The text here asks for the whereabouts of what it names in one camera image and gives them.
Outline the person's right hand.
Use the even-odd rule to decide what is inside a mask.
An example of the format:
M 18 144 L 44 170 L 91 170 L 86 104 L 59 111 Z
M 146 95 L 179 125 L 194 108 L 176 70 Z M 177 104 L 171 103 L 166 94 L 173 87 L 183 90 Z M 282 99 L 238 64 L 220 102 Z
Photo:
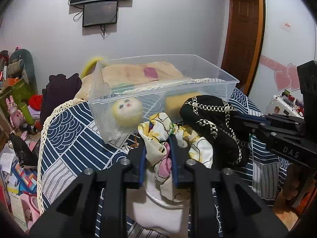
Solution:
M 308 176 L 305 169 L 292 163 L 287 169 L 287 176 L 283 186 L 283 197 L 286 200 L 291 200 L 297 196 L 298 191 L 310 191 L 314 184 L 314 176 Z

